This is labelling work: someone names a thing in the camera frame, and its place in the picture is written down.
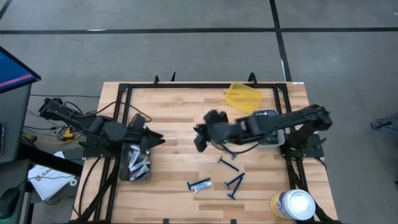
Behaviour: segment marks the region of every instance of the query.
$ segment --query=yellow cable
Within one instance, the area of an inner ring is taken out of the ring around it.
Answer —
[[[24,137],[30,139],[30,136],[28,136],[28,135],[26,135],[26,134],[22,134],[22,135],[23,135]],[[38,140],[38,142],[43,143],[43,144],[60,144],[60,145],[62,145],[62,144],[71,143],[71,142],[73,142],[74,140],[80,138],[81,136],[82,136],[82,134],[79,134],[76,138],[71,139],[71,140],[69,140],[69,141],[65,141],[65,142],[50,142],[50,141],[43,141],[43,140]]]

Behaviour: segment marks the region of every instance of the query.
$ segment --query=can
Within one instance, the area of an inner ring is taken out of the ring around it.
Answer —
[[[308,220],[315,214],[315,201],[304,190],[288,190],[271,198],[271,210],[278,217]]]

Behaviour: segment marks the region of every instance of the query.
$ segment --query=concrete floor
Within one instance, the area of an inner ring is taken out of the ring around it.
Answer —
[[[276,0],[281,27],[398,27],[397,1]],[[0,30],[272,27],[260,0],[13,0]],[[331,111],[321,133],[331,191],[346,223],[396,223],[398,134],[369,122],[398,111],[398,33],[284,34],[293,81],[305,82],[311,103]],[[100,95],[105,81],[282,81],[273,33],[2,35],[0,45],[42,76],[36,94]],[[37,111],[43,98],[31,97]],[[68,98],[83,110],[98,99]],[[27,115],[26,125],[48,127]],[[75,145],[40,148],[55,152]],[[34,223],[67,222],[74,199],[38,203]]]

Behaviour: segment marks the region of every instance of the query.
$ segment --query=wooden table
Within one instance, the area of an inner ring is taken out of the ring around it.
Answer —
[[[104,83],[98,108],[115,101],[118,82]],[[307,93],[302,83],[287,83],[292,110],[308,106]],[[264,93],[260,108],[275,109],[271,89],[259,89]],[[292,220],[277,218],[269,204],[270,198],[278,191],[289,190],[289,180],[285,160],[279,148],[257,148],[239,155],[232,163],[246,175],[237,191],[236,200],[231,200],[223,182],[239,173],[224,164],[217,164],[221,154],[212,146],[198,153],[193,139],[193,127],[203,122],[203,116],[211,109],[227,112],[229,120],[246,116],[224,101],[227,89],[187,89],[187,88],[139,88],[133,89],[131,104],[152,116],[148,123],[151,130],[164,135],[166,143],[154,148],[153,173],[150,181],[118,182],[113,207],[112,223],[162,223],[169,218],[170,223],[293,223]],[[284,109],[283,95],[280,93]],[[102,114],[113,115],[113,107]],[[129,110],[129,120],[135,115]],[[234,146],[232,150],[247,148]],[[95,159],[85,161],[81,182]],[[101,159],[90,175],[83,196],[83,210],[98,192],[101,172]],[[315,159],[304,159],[308,188],[326,214],[337,218],[325,168]],[[211,177],[213,186],[192,194],[187,189],[187,181],[194,182]],[[82,184],[78,189],[75,208],[78,206]],[[105,218],[108,193],[105,195],[101,219]]]

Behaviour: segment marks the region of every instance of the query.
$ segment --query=white cap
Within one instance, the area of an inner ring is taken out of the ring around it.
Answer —
[[[296,220],[308,220],[315,213],[315,201],[304,190],[291,190],[284,198],[286,211]]]

